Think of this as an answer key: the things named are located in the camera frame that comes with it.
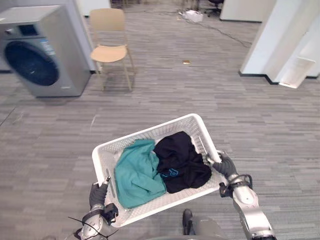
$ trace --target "black glove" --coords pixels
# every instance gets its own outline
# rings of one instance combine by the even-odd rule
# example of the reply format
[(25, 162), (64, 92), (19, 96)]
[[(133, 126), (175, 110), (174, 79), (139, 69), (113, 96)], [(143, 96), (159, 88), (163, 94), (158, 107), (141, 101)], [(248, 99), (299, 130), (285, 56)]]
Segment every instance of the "black glove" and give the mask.
[(223, 174), (224, 177), (227, 179), (233, 174), (238, 174), (236, 166), (232, 162), (231, 158), (228, 156), (226, 152), (219, 153), (221, 162), (215, 162), (212, 166), (215, 170), (219, 173)]
[(105, 183), (102, 183), (100, 187), (97, 183), (92, 184), (91, 190), (90, 190), (90, 196), (89, 196), (90, 208), (92, 208), (94, 205), (97, 205), (97, 204), (105, 205), (107, 190), (108, 190), (108, 185)]

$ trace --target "teal towel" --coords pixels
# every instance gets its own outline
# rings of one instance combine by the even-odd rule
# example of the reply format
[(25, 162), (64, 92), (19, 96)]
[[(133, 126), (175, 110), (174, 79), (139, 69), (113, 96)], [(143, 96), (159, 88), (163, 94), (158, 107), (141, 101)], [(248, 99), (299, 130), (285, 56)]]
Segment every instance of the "teal towel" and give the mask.
[(116, 191), (124, 208), (135, 208), (166, 192), (157, 172), (159, 159), (152, 150), (155, 141), (138, 139), (126, 147), (115, 166)]

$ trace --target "chair leg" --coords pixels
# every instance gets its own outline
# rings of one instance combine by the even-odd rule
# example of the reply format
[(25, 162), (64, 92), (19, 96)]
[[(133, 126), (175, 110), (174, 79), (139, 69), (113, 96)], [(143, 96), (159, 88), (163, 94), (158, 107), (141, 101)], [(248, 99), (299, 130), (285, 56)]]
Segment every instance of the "chair leg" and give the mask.
[(95, 73), (98, 75), (99, 81), (100, 81), (101, 86), (102, 86), (102, 91), (104, 91), (105, 90), (105, 84), (101, 79), (101, 74), (100, 74), (101, 68), (99, 67), (99, 64), (98, 64), (97, 61), (95, 61), (95, 67), (96, 67)]
[(136, 74), (136, 68), (135, 68), (135, 65), (134, 65), (134, 61), (132, 60), (130, 49), (129, 49), (129, 47), (127, 47), (126, 49), (128, 51), (128, 54), (129, 54), (129, 58), (130, 58), (130, 62), (131, 62), (131, 65), (132, 65), (133, 73)]
[(126, 80), (128, 81), (129, 90), (132, 91), (132, 86), (131, 86), (129, 75), (128, 75), (128, 72), (127, 72), (127, 67), (126, 67), (125, 61), (122, 59), (121, 62), (122, 62), (123, 68), (124, 68), (124, 73), (125, 73), (125, 76), (126, 76)]

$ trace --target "white plastic basket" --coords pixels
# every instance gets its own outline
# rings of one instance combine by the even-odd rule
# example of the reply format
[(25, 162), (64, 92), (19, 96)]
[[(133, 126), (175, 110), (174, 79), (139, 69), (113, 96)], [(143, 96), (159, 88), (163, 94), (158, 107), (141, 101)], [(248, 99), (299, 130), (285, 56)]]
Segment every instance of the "white plastic basket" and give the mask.
[(211, 179), (199, 188), (188, 188), (176, 193), (165, 193), (132, 209), (126, 209), (121, 206), (117, 198), (114, 169), (123, 149), (133, 144), (136, 139), (154, 139), (157, 143), (162, 138), (180, 131), (185, 131), (191, 137), (195, 150), (202, 154), (205, 164), (209, 164), (205, 158), (207, 154), (214, 161), (221, 161), (203, 120), (194, 113), (108, 141), (98, 145), (93, 150), (92, 159), (99, 185), (109, 174), (111, 176), (105, 204), (114, 203), (118, 207), (119, 216), (116, 218), (116, 222), (112, 224), (113, 227), (123, 227), (219, 189), (219, 183), (223, 181), (223, 178), (216, 171), (213, 171)]

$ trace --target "office chair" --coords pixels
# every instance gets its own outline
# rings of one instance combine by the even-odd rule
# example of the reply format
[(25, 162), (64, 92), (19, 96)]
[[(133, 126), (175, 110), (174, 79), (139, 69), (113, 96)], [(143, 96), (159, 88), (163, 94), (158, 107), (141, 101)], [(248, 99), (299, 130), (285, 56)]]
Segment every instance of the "office chair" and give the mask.
[(210, 17), (213, 13), (221, 13), (221, 9), (219, 8), (219, 4), (223, 4), (224, 0), (208, 0), (210, 3), (214, 4), (214, 8), (209, 8), (204, 11), (208, 17)]

